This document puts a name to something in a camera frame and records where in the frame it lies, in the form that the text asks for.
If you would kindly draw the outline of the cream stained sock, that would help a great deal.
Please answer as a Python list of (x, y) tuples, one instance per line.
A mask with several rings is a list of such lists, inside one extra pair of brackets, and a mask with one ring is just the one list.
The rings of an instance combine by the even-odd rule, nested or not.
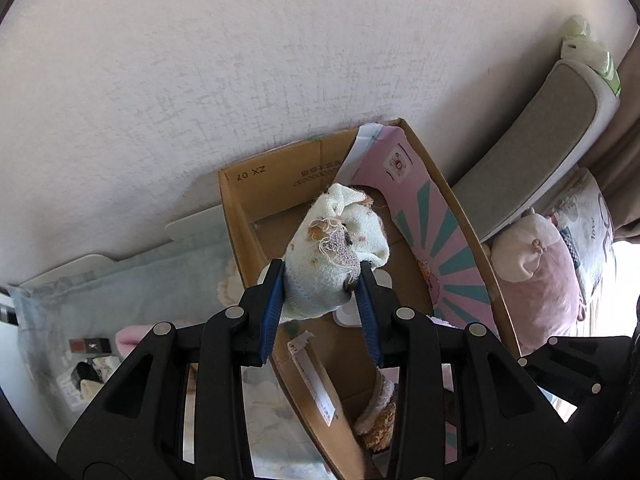
[(385, 266), (390, 245), (373, 200), (339, 183), (319, 195), (283, 255), (284, 303), (280, 321), (311, 320), (352, 298), (361, 265)]

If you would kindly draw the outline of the black lipstick box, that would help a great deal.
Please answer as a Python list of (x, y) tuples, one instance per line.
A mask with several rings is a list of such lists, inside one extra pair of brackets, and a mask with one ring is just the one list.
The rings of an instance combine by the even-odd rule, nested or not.
[(111, 343), (107, 338), (76, 338), (68, 341), (70, 352), (90, 354), (90, 356), (104, 356), (111, 354)]

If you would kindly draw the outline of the white shipping label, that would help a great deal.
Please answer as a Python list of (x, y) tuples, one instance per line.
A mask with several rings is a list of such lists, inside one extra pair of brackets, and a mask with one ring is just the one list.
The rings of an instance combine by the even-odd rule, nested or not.
[(326, 426), (329, 427), (333, 422), (336, 408), (331, 400), (328, 390), (326, 390), (326, 386), (322, 382), (318, 370), (314, 366), (314, 363), (311, 361), (309, 353), (307, 352), (307, 346), (312, 338), (314, 338), (314, 335), (311, 332), (308, 332), (308, 330), (305, 330), (303, 333), (288, 342), (288, 353), (290, 354), (300, 376), (302, 376), (303, 382), (306, 385), (312, 400), (314, 400), (314, 405), (316, 406), (320, 416)]

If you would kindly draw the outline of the brown cardboard box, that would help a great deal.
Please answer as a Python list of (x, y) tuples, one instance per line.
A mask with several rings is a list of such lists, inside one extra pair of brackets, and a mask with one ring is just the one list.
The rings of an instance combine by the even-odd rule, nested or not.
[[(290, 144), (221, 170), (219, 185), (224, 216), (246, 286), (258, 281), (271, 260), (284, 255), (286, 245), (311, 205), (336, 179), (357, 130)], [(375, 210), (383, 220), (390, 244), (386, 272), (393, 284), (393, 274), (409, 262), (411, 252), (390, 221), (382, 194), (366, 186), (357, 188), (363, 188), (373, 198)], [(427, 298), (420, 277), (418, 271), (411, 271), (409, 283), (399, 290), (393, 284), (393, 289), (405, 306), (433, 315), (429, 306), (419, 304)], [(288, 353), (288, 342), (305, 330), (314, 335), (307, 352), (336, 408), (329, 427)], [(504, 344), (510, 351), (518, 350), (514, 330), (512, 344)], [(376, 375), (361, 330), (339, 326), (331, 315), (283, 324), (278, 330), (271, 363), (294, 412), (329, 470), (341, 479), (375, 478), (378, 472), (372, 458), (352, 430), (352, 424), (370, 400)]]

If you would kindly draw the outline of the pink plush pillow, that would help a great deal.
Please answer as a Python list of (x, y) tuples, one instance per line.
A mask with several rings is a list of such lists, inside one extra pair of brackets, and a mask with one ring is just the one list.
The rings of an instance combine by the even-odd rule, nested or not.
[(586, 307), (570, 251), (548, 218), (519, 218), (492, 240), (489, 259), (523, 356), (552, 336), (577, 334)]

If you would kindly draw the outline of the white printed pillow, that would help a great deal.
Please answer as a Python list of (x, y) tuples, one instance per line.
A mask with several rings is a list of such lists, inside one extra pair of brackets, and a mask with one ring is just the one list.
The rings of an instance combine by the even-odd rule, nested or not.
[(613, 220), (597, 180), (578, 169), (547, 211), (574, 262), (582, 303), (589, 307), (615, 270)]

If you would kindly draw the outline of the grey padded headboard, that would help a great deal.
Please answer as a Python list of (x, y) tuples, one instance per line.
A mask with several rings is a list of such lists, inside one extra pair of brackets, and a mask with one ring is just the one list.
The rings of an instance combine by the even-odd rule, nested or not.
[(561, 181), (593, 146), (620, 99), (592, 68), (556, 62), (512, 126), (452, 188), (489, 240)]

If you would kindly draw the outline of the green white item on headboard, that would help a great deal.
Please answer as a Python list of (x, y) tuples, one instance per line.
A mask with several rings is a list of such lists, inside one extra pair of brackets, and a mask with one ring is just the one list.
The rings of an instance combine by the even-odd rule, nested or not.
[(614, 96), (620, 96), (622, 83), (614, 58), (593, 38), (583, 16), (573, 15), (563, 25), (560, 58), (587, 65), (608, 85)]

